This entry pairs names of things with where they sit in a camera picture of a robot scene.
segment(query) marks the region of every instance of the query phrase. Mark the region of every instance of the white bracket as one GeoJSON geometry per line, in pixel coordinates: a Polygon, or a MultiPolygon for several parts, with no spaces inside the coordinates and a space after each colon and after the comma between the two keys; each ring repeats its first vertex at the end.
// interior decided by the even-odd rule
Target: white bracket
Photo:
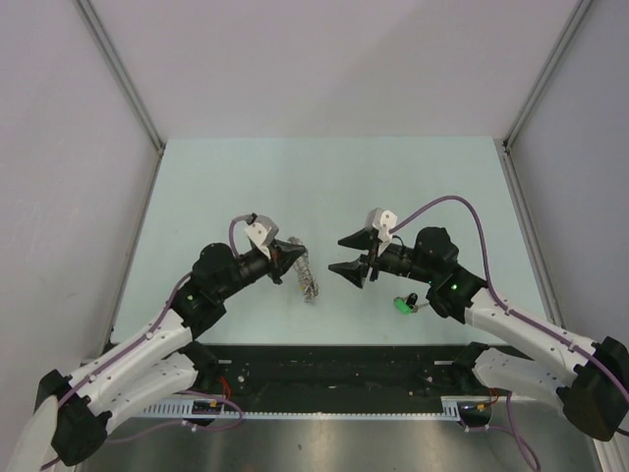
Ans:
{"type": "Polygon", "coordinates": [[[267,259],[271,259],[268,246],[277,236],[278,226],[268,216],[259,215],[252,224],[245,228],[245,234],[267,259]]]}
{"type": "Polygon", "coordinates": [[[509,356],[491,348],[477,358],[473,372],[483,385],[515,391],[559,411],[563,408],[556,393],[559,387],[564,386],[563,383],[535,361],[509,356]]]}
{"type": "Polygon", "coordinates": [[[193,362],[175,353],[151,367],[134,385],[116,394],[103,411],[110,411],[107,434],[161,398],[190,388],[197,379],[193,362]]]}
{"type": "MultiPolygon", "coordinates": [[[[508,300],[503,299],[503,301],[509,305],[508,300]]],[[[508,315],[496,305],[488,289],[479,291],[472,299],[472,307],[465,310],[466,323],[498,336],[507,344],[542,364],[564,385],[570,386],[577,377],[574,368],[585,365],[588,362],[587,359],[530,324],[508,315]]],[[[513,308],[540,325],[572,340],[573,344],[579,345],[588,353],[594,354],[595,348],[590,338],[579,336],[524,310],[513,308]]]]}
{"type": "Polygon", "coordinates": [[[397,215],[389,209],[374,208],[367,215],[365,227],[367,229],[377,229],[377,239],[380,240],[380,244],[377,247],[377,254],[379,256],[381,256],[388,245],[391,244],[393,240],[391,229],[393,229],[396,224],[397,215]]]}

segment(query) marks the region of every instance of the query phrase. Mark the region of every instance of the cable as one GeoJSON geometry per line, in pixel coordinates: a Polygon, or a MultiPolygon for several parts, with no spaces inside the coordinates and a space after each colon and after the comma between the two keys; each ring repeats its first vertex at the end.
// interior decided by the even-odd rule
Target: cable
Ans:
{"type": "Polygon", "coordinates": [[[43,464],[39,470],[47,470],[50,467],[52,467],[53,465],[58,464],[60,461],[61,461],[61,459],[59,457],[57,457],[56,459],[52,459],[52,460],[46,462],[45,464],[43,464]]]}
{"type": "Polygon", "coordinates": [[[229,383],[227,382],[227,379],[225,379],[225,377],[220,376],[218,378],[218,381],[221,382],[221,384],[223,385],[223,395],[225,395],[225,393],[227,394],[227,399],[231,400],[232,399],[232,387],[229,386],[229,383]]]}
{"type": "Polygon", "coordinates": [[[476,227],[477,227],[477,230],[479,232],[479,238],[481,239],[481,253],[483,255],[483,267],[485,269],[485,278],[486,278],[486,282],[487,282],[487,289],[489,290],[489,294],[491,295],[491,298],[493,298],[494,302],[502,310],[504,310],[504,312],[507,313],[508,315],[512,315],[515,318],[517,318],[518,320],[520,320],[521,322],[526,323],[527,325],[530,325],[532,327],[535,327],[536,329],[540,330],[541,332],[543,332],[543,333],[549,335],[550,337],[552,337],[553,339],[559,341],[561,344],[564,344],[565,346],[568,346],[571,350],[573,350],[574,352],[577,352],[578,354],[580,354],[581,356],[586,358],[588,361],[592,362],[592,364],[594,364],[601,372],[603,372],[609,378],[609,380],[614,384],[614,386],[616,388],[618,388],[618,390],[620,391],[622,396],[624,396],[625,401],[627,403],[629,403],[629,391],[627,391],[627,389],[622,384],[622,382],[613,374],[613,372],[610,369],[608,369],[601,361],[599,361],[599,359],[597,359],[592,354],[590,354],[589,352],[584,350],[581,346],[578,346],[578,345],[574,344],[571,339],[569,339],[567,337],[564,337],[563,335],[561,335],[561,334],[559,334],[557,332],[554,332],[552,329],[549,329],[548,327],[544,326],[543,324],[540,324],[540,323],[536,322],[535,320],[530,319],[529,317],[519,313],[516,310],[510,309],[509,306],[507,304],[505,304],[500,299],[500,297],[498,296],[498,294],[497,294],[497,292],[495,290],[495,287],[493,285],[493,281],[491,280],[491,275],[489,273],[489,257],[488,257],[488,254],[487,254],[485,233],[483,231],[483,225],[481,224],[481,219],[479,218],[479,214],[474,209],[472,204],[470,204],[470,202],[465,200],[463,197],[459,197],[458,195],[446,195],[446,196],[443,196],[443,197],[439,197],[438,199],[435,199],[432,202],[422,206],[420,209],[416,210],[408,218],[406,218],[400,224],[398,224],[393,229],[391,229],[391,233],[399,231],[400,229],[402,229],[404,226],[409,224],[411,221],[413,221],[415,218],[417,218],[420,214],[424,213],[428,209],[430,209],[430,208],[432,208],[432,207],[434,207],[434,206],[436,206],[436,205],[438,205],[440,203],[447,202],[447,201],[455,201],[455,202],[459,202],[459,203],[463,204],[470,211],[470,213],[472,214],[472,217],[474,218],[474,221],[476,222],[476,227]]]}
{"type": "Polygon", "coordinates": [[[234,253],[234,257],[235,258],[240,256],[240,254],[238,253],[238,249],[236,249],[236,241],[234,240],[234,228],[236,228],[236,224],[237,223],[240,223],[241,221],[247,221],[251,217],[252,217],[252,215],[250,213],[249,214],[241,214],[240,216],[236,216],[229,223],[229,247],[232,249],[232,253],[234,253]]]}
{"type": "Polygon", "coordinates": [[[524,457],[524,460],[527,461],[527,464],[529,464],[529,467],[531,468],[531,470],[535,470],[535,471],[541,470],[542,467],[540,465],[540,462],[535,457],[535,455],[531,457],[526,453],[524,440],[522,439],[522,437],[520,436],[520,433],[518,432],[518,427],[515,424],[515,419],[513,416],[513,407],[511,405],[511,392],[507,393],[507,417],[509,418],[509,424],[511,425],[513,438],[515,439],[516,444],[518,444],[518,449],[520,449],[520,453],[522,454],[522,457],[524,457]]]}
{"type": "MultiPolygon", "coordinates": [[[[485,426],[478,426],[478,427],[474,427],[474,428],[471,428],[469,426],[465,426],[465,424],[463,424],[463,426],[466,429],[466,433],[485,433],[485,432],[488,432],[488,431],[500,431],[501,433],[506,433],[507,435],[511,436],[512,438],[515,438],[515,435],[513,434],[513,432],[511,430],[509,430],[508,428],[504,428],[503,426],[487,426],[487,427],[485,427],[485,426]]],[[[540,463],[540,459],[538,458],[538,455],[535,454],[535,451],[533,450],[531,445],[524,438],[520,438],[520,441],[522,442],[522,446],[526,449],[526,451],[529,454],[531,454],[531,457],[535,461],[535,468],[533,468],[533,470],[535,472],[541,472],[542,471],[542,464],[540,463]]]]}
{"type": "Polygon", "coordinates": [[[489,394],[491,394],[492,396],[495,395],[495,399],[493,399],[489,403],[489,405],[495,405],[498,402],[498,400],[500,399],[500,393],[498,392],[498,389],[497,388],[490,388],[489,389],[489,394]]]}
{"type": "Polygon", "coordinates": [[[140,433],[137,433],[135,435],[132,436],[128,436],[126,438],[121,438],[119,440],[107,440],[105,443],[109,444],[109,445],[118,445],[118,444],[126,444],[126,443],[131,443],[135,440],[139,440],[141,438],[144,438],[145,436],[150,435],[151,433],[154,433],[155,431],[161,430],[163,428],[168,428],[171,426],[191,426],[191,429],[193,431],[195,431],[196,429],[200,429],[203,431],[214,431],[214,432],[221,432],[221,431],[228,431],[228,430],[233,430],[234,428],[236,428],[237,426],[240,426],[241,423],[243,423],[243,421],[245,421],[245,412],[242,410],[242,408],[240,406],[238,406],[236,403],[234,403],[233,401],[230,401],[226,398],[221,398],[218,396],[214,396],[214,395],[209,395],[207,393],[202,393],[200,391],[196,391],[196,390],[184,390],[181,393],[187,393],[189,395],[196,395],[196,396],[202,396],[203,398],[208,398],[210,400],[215,400],[218,403],[224,403],[228,406],[231,406],[234,410],[236,410],[236,412],[238,412],[238,419],[236,421],[234,421],[233,423],[230,423],[229,425],[225,425],[225,426],[201,426],[201,425],[195,425],[195,424],[191,424],[189,422],[187,422],[186,420],[180,421],[180,420],[174,420],[174,421],[167,421],[165,423],[160,423],[158,425],[155,425],[151,428],[148,428],[140,433]]]}
{"type": "Polygon", "coordinates": [[[391,236],[391,239],[397,239],[400,244],[402,245],[403,248],[405,248],[406,246],[404,246],[404,240],[402,238],[400,238],[397,234],[391,236]]]}
{"type": "MultiPolygon", "coordinates": [[[[509,414],[510,401],[511,400],[509,393],[509,395],[507,396],[507,415],[509,416],[509,420],[512,421],[512,415],[509,414]]],[[[520,433],[517,431],[517,429],[513,428],[513,423],[511,423],[511,429],[504,428],[503,426],[490,425],[470,427],[466,425],[463,418],[461,418],[460,424],[465,428],[466,433],[486,433],[489,431],[500,431],[501,433],[506,433],[516,440],[518,448],[520,448],[520,452],[522,453],[522,456],[524,457],[531,470],[533,470],[534,472],[542,471],[542,463],[540,462],[538,455],[535,453],[531,445],[520,436],[520,433]]]]}

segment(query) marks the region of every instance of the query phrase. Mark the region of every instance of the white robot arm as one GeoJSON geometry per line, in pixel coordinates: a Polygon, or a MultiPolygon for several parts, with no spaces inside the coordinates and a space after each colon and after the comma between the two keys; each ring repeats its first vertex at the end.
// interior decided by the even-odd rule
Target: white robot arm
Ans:
{"type": "Polygon", "coordinates": [[[481,384],[555,406],[585,434],[609,441],[629,411],[629,354],[625,346],[611,337],[595,343],[510,306],[493,288],[483,229],[478,215],[464,199],[437,199],[402,223],[396,222],[397,216],[389,210],[371,211],[363,229],[338,242],[366,253],[353,262],[330,265],[329,269],[359,288],[365,286],[367,278],[377,280],[380,272],[427,283],[427,300],[438,315],[490,332],[532,359],[508,356],[472,343],[455,364],[471,370],[481,384]],[[477,222],[485,279],[457,263],[459,250],[444,228],[422,229],[412,248],[391,242],[391,233],[446,200],[466,205],[477,222]]]}
{"type": "Polygon", "coordinates": [[[225,244],[206,246],[162,312],[135,336],[69,376],[55,370],[42,378],[37,405],[50,396],[58,400],[52,446],[66,465],[90,457],[148,405],[213,380],[218,360],[195,339],[225,315],[225,300],[265,275],[281,283],[306,252],[304,246],[276,240],[270,218],[253,214],[248,223],[250,251],[238,255],[225,244]]]}

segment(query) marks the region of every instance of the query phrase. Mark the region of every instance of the purple cable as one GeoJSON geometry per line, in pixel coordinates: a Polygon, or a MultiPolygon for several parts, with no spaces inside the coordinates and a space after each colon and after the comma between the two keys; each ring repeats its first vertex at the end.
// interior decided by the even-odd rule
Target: purple cable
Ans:
{"type": "MultiPolygon", "coordinates": [[[[153,323],[153,325],[148,329],[147,332],[155,332],[157,330],[157,328],[159,327],[159,325],[161,324],[161,322],[164,321],[164,318],[166,317],[166,314],[168,313],[168,311],[170,310],[170,306],[173,303],[173,300],[175,299],[175,295],[177,295],[177,291],[181,288],[181,286],[188,280],[188,278],[190,277],[191,272],[188,272],[186,275],[184,275],[176,284],[175,284],[175,288],[173,288],[173,291],[170,293],[170,297],[168,297],[168,300],[166,301],[166,304],[164,305],[163,310],[161,311],[161,313],[159,314],[159,316],[157,317],[157,319],[155,320],[155,323],[153,323]]],[[[129,354],[131,351],[133,351],[134,349],[136,349],[139,345],[141,345],[143,342],[146,341],[146,337],[145,336],[141,336],[138,339],[136,339],[134,342],[132,342],[129,346],[127,346],[125,349],[123,349],[122,351],[120,351],[118,354],[116,354],[115,356],[113,356],[111,359],[109,359],[107,362],[104,362],[102,365],[98,366],[96,369],[94,369],[93,371],[91,371],[89,374],[87,374],[83,379],[81,379],[74,387],[72,387],[68,393],[66,393],[65,395],[63,395],[61,397],[61,399],[59,400],[59,408],[61,408],[63,405],[65,405],[68,400],[72,397],[72,395],[74,395],[75,393],[77,393],[77,391],[79,391],[81,388],[83,388],[88,382],[89,382],[89,378],[91,376],[97,376],[100,373],[102,373],[104,370],[108,369],[109,367],[111,367],[113,364],[115,364],[116,362],[118,362],[120,359],[122,359],[123,357],[125,357],[127,354],[129,354]]]]}
{"type": "MultiPolygon", "coordinates": [[[[467,428],[467,431],[469,431],[470,433],[486,433],[488,431],[500,431],[501,433],[506,433],[507,435],[510,435],[511,437],[516,438],[516,435],[514,435],[511,430],[509,430],[508,428],[504,428],[503,426],[489,426],[487,428],[485,426],[478,426],[475,428],[470,428],[469,426],[466,426],[465,423],[462,423],[462,424],[463,426],[467,428]]],[[[535,454],[535,451],[533,450],[531,445],[524,438],[520,438],[520,441],[522,442],[522,446],[526,449],[526,451],[528,451],[531,457],[533,457],[533,460],[535,462],[535,467],[531,466],[528,460],[527,460],[527,463],[535,472],[540,472],[542,470],[542,463],[540,462],[538,455],[535,454]]]]}
{"type": "Polygon", "coordinates": [[[61,461],[61,459],[59,457],[57,457],[56,459],[52,459],[52,460],[46,462],[45,464],[43,464],[39,470],[47,470],[50,467],[52,467],[53,465],[58,464],[60,461],[61,461]]]}
{"type": "Polygon", "coordinates": [[[502,433],[506,433],[507,435],[511,435],[515,439],[516,443],[518,444],[520,453],[522,454],[522,457],[524,457],[524,460],[527,462],[529,467],[534,472],[541,472],[542,463],[540,462],[538,455],[535,454],[535,451],[533,450],[531,445],[524,438],[520,436],[520,433],[518,432],[517,428],[515,428],[515,423],[513,421],[513,414],[511,412],[511,392],[507,394],[507,416],[509,417],[509,422],[511,423],[511,430],[509,430],[508,428],[504,428],[502,426],[469,427],[468,425],[465,424],[465,421],[463,421],[463,418],[461,418],[460,423],[461,423],[461,426],[464,426],[466,428],[466,433],[467,432],[486,433],[487,431],[500,431],[502,433]]]}
{"type": "MultiPolygon", "coordinates": [[[[242,410],[242,408],[240,406],[238,406],[236,403],[234,403],[231,400],[228,400],[226,398],[221,398],[219,396],[214,396],[214,395],[208,395],[207,393],[202,393],[200,391],[195,391],[195,390],[184,390],[182,391],[182,393],[187,393],[190,395],[197,395],[197,396],[202,396],[204,398],[209,398],[211,400],[215,400],[219,403],[224,403],[228,406],[231,406],[234,410],[236,410],[238,412],[238,419],[236,421],[234,421],[233,423],[230,423],[229,425],[225,425],[225,426],[200,426],[200,425],[192,425],[192,427],[196,427],[199,428],[200,430],[204,430],[204,431],[214,431],[214,432],[221,432],[221,431],[228,431],[228,430],[232,430],[234,428],[236,428],[237,426],[240,426],[240,424],[245,420],[245,412],[242,410]]],[[[165,423],[160,423],[158,425],[155,425],[151,428],[148,428],[144,431],[142,431],[141,433],[137,433],[136,435],[132,435],[132,436],[128,436],[126,438],[122,438],[120,440],[107,440],[106,443],[107,444],[111,444],[111,445],[117,445],[117,444],[126,444],[126,443],[131,443],[135,440],[139,440],[140,438],[143,438],[145,436],[150,435],[151,433],[154,433],[155,431],[161,430],[163,428],[168,428],[171,426],[182,426],[182,421],[180,420],[175,420],[175,421],[168,421],[165,423]]]]}
{"type": "Polygon", "coordinates": [[[564,344],[564,345],[569,346],[569,347],[571,346],[571,349],[573,351],[575,351],[578,354],[582,355],[588,361],[592,362],[595,366],[597,366],[597,368],[600,369],[600,371],[603,372],[609,378],[609,380],[614,384],[614,386],[616,388],[618,388],[618,390],[620,391],[622,396],[624,396],[625,401],[627,403],[629,403],[629,391],[627,391],[627,389],[622,384],[622,382],[613,374],[613,372],[610,369],[608,369],[601,361],[599,361],[599,359],[597,359],[592,354],[587,352],[581,346],[578,346],[576,344],[573,345],[572,341],[569,338],[564,337],[563,335],[561,335],[561,334],[553,331],[552,329],[544,326],[543,324],[540,324],[537,321],[535,321],[535,320],[533,320],[533,319],[531,319],[531,318],[529,318],[529,317],[519,313],[516,310],[510,309],[500,299],[500,297],[498,296],[498,294],[497,294],[497,292],[495,290],[495,287],[493,285],[493,281],[491,280],[491,275],[489,273],[489,257],[488,257],[488,254],[487,254],[485,233],[483,232],[483,226],[481,225],[481,219],[479,218],[479,214],[476,212],[476,210],[474,209],[472,204],[470,204],[470,202],[465,200],[463,197],[459,197],[458,195],[446,195],[444,197],[439,197],[438,199],[433,200],[432,202],[422,206],[420,209],[415,211],[408,218],[406,218],[400,224],[398,224],[393,229],[391,229],[391,232],[395,233],[396,231],[399,231],[404,226],[406,226],[411,221],[413,221],[415,218],[417,218],[420,214],[424,213],[425,211],[427,211],[428,209],[434,207],[435,205],[438,205],[438,204],[440,204],[442,202],[447,202],[447,201],[455,201],[455,202],[459,202],[459,203],[463,204],[470,211],[470,213],[472,214],[472,217],[474,218],[474,221],[476,222],[476,227],[477,227],[477,229],[479,231],[479,237],[481,238],[481,252],[483,254],[483,267],[485,269],[485,278],[487,280],[487,288],[488,288],[489,294],[491,295],[491,298],[493,298],[494,302],[502,310],[504,310],[505,313],[508,313],[509,315],[514,316],[515,318],[517,318],[521,322],[526,323],[527,325],[535,327],[536,329],[538,329],[541,332],[547,334],[548,336],[552,337],[553,339],[556,339],[561,344],[564,344]]]}
{"type": "Polygon", "coordinates": [[[232,253],[234,253],[235,258],[237,258],[239,254],[238,249],[236,249],[236,241],[234,241],[234,228],[237,223],[247,221],[251,217],[251,214],[241,214],[240,216],[236,216],[232,219],[231,223],[229,223],[229,247],[232,249],[232,253]]]}
{"type": "Polygon", "coordinates": [[[531,470],[534,470],[535,472],[540,472],[540,470],[542,470],[542,465],[540,464],[540,460],[535,455],[533,450],[529,446],[525,445],[526,442],[520,436],[518,427],[515,424],[515,419],[513,416],[513,407],[511,405],[511,392],[507,393],[507,417],[509,418],[509,423],[511,424],[511,431],[513,432],[513,438],[515,439],[516,444],[518,444],[518,449],[520,449],[520,453],[522,454],[522,457],[524,457],[524,460],[527,461],[527,464],[529,464],[529,467],[531,467],[531,470]]]}

